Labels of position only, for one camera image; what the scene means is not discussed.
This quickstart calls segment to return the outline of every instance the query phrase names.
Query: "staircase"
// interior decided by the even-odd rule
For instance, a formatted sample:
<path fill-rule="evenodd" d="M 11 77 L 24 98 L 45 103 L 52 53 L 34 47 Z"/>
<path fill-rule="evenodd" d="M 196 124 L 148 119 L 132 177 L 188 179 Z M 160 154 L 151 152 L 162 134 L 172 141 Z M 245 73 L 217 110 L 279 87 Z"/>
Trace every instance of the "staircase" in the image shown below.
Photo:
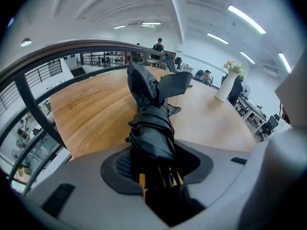
<path fill-rule="evenodd" d="M 72 75 L 73 75 L 74 77 L 78 77 L 78 76 L 80 76 L 80 75 L 85 74 L 85 71 L 83 70 L 82 67 L 80 67 L 80 68 L 76 68 L 76 69 L 74 69 L 74 70 L 71 70 L 71 73 L 72 73 Z"/>

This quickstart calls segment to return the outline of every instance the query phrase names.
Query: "person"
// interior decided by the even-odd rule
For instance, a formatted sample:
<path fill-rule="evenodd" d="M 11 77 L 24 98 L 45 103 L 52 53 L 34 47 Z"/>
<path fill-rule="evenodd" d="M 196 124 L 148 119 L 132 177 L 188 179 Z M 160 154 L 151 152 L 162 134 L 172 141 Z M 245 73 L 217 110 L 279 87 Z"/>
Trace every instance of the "person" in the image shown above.
<path fill-rule="evenodd" d="M 237 76 L 234 85 L 231 89 L 231 92 L 228 96 L 228 101 L 231 103 L 231 105 L 235 106 L 236 102 L 240 96 L 240 94 L 243 91 L 243 86 L 242 86 L 242 82 L 243 82 L 244 78 L 242 76 Z"/>
<path fill-rule="evenodd" d="M 132 56 L 132 61 L 134 62 L 140 62 L 139 59 L 141 57 L 139 52 L 131 52 L 131 56 Z"/>
<path fill-rule="evenodd" d="M 203 77 L 204 84 L 212 86 L 213 76 L 209 70 L 205 70 L 205 74 Z"/>
<path fill-rule="evenodd" d="M 162 45 L 162 38 L 158 38 L 158 43 L 153 46 L 153 49 L 159 52 L 163 52 L 164 46 Z M 151 55 L 151 59 L 160 59 L 160 56 Z"/>

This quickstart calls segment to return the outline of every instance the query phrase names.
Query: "black railing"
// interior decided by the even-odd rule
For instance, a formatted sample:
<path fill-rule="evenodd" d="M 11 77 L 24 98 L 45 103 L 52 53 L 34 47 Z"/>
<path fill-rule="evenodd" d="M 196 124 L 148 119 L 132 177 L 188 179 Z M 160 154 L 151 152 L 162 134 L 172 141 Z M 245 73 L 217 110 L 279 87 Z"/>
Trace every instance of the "black railing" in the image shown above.
<path fill-rule="evenodd" d="M 25 74 L 29 87 L 42 82 L 43 80 L 50 78 L 62 72 L 60 59 L 53 60 L 47 64 L 44 64 L 37 69 Z M 15 82 L 9 84 L 0 93 L 0 115 L 18 98 L 20 94 L 17 90 Z"/>
<path fill-rule="evenodd" d="M 15 82 L 12 82 L 0 94 L 0 115 L 4 113 L 19 96 Z"/>
<path fill-rule="evenodd" d="M 106 52 L 110 51 L 121 51 L 124 52 L 124 58 L 120 59 L 122 62 L 117 62 L 118 64 L 116 66 L 106 66 Z M 95 56 L 93 58 L 93 54 L 91 57 L 91 63 L 93 65 L 97 64 L 97 62 L 102 63 L 101 59 L 103 56 L 104 62 L 102 69 L 83 74 L 81 76 L 69 79 L 51 90 L 48 90 L 44 94 L 42 94 L 38 98 L 34 98 L 30 91 L 30 87 L 34 86 L 40 81 L 43 81 L 45 78 L 49 76 L 53 76 L 54 74 L 57 74 L 62 71 L 60 61 L 56 63 L 57 61 L 54 59 L 61 58 L 67 55 L 71 54 L 77 54 L 81 53 L 81 56 L 86 56 L 88 53 L 91 55 L 91 53 L 96 52 L 94 55 L 97 55 L 97 52 L 104 52 L 101 56 Z M 89 77 L 93 77 L 95 75 L 109 72 L 117 69 L 124 69 L 128 65 L 129 59 L 127 60 L 128 52 L 138 52 L 142 53 L 142 61 L 138 60 L 139 64 L 145 65 L 145 64 L 152 64 L 152 62 L 162 63 L 164 54 L 154 51 L 152 49 L 132 45 L 132 44 L 126 44 L 121 42 L 114 42 L 114 41 L 106 41 L 106 40 L 80 40 L 80 41 L 71 41 L 66 43 L 61 43 L 58 45 L 52 45 L 45 47 L 43 49 L 40 49 L 36 52 L 33 52 L 22 59 L 16 61 L 9 67 L 7 67 L 4 71 L 2 71 L 2 75 L 0 76 L 0 91 L 7 91 L 10 89 L 10 91 L 16 92 L 24 101 L 26 107 L 20 111 L 15 113 L 13 117 L 9 120 L 8 123 L 5 124 L 5 127 L 0 132 L 0 148 L 9 134 L 9 132 L 13 129 L 13 127 L 21 120 L 21 118 L 26 115 L 27 112 L 30 112 L 32 116 L 35 118 L 35 120 L 38 122 L 38 124 L 41 126 L 41 130 L 34 138 L 31 139 L 31 141 L 27 144 L 27 146 L 22 150 L 21 154 L 19 155 L 18 159 L 16 160 L 10 175 L 8 177 L 8 181 L 11 183 L 14 179 L 14 176 L 18 170 L 18 168 L 22 165 L 24 159 L 26 156 L 31 152 L 31 150 L 35 147 L 35 145 L 41 140 L 41 138 L 48 134 L 50 137 L 52 137 L 57 143 L 58 146 L 55 147 L 42 161 L 42 163 L 39 165 L 39 167 L 32 173 L 32 177 L 28 181 L 26 185 L 26 189 L 24 190 L 24 195 L 31 189 L 32 183 L 35 181 L 37 176 L 41 173 L 43 168 L 47 165 L 47 163 L 55 156 L 56 152 L 59 151 L 61 147 L 65 147 L 64 142 L 61 139 L 61 136 L 59 135 L 58 131 L 54 129 L 55 123 L 51 123 L 47 120 L 46 116 L 42 113 L 40 108 L 38 108 L 38 104 L 43 102 L 46 98 L 50 97 L 54 93 L 66 88 L 69 85 L 72 85 L 76 82 L 82 81 L 84 79 L 87 79 Z M 151 61 L 150 63 L 147 62 L 147 59 L 149 58 L 149 55 L 157 55 L 160 57 L 160 60 L 157 61 Z"/>
<path fill-rule="evenodd" d="M 40 66 L 39 68 L 28 72 L 25 74 L 25 78 L 29 84 L 29 87 L 42 82 L 46 78 L 50 78 L 54 75 L 57 75 L 62 72 L 61 61 L 60 59 L 48 62 L 45 65 Z"/>

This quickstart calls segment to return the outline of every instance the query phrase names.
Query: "fan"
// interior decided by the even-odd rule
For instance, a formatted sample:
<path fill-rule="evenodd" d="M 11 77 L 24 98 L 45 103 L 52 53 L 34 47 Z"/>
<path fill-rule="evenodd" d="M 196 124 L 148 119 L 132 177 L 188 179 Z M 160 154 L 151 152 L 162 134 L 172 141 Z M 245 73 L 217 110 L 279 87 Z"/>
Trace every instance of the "fan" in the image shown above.
<path fill-rule="evenodd" d="M 248 85 L 243 85 L 242 97 L 247 98 L 250 93 L 250 87 Z"/>

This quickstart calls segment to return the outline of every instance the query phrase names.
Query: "black slot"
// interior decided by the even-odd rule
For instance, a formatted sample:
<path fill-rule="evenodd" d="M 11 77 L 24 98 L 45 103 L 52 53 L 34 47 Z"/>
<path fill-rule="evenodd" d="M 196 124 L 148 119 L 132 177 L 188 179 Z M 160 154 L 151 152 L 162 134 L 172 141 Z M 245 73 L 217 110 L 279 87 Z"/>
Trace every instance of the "black slot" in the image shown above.
<path fill-rule="evenodd" d="M 235 162 L 235 163 L 239 163 L 239 164 L 246 164 L 247 160 L 246 159 L 241 159 L 238 157 L 234 157 L 232 158 L 230 161 Z"/>
<path fill-rule="evenodd" d="M 57 218 L 74 189 L 74 185 L 61 184 L 43 204 L 42 209 Z"/>

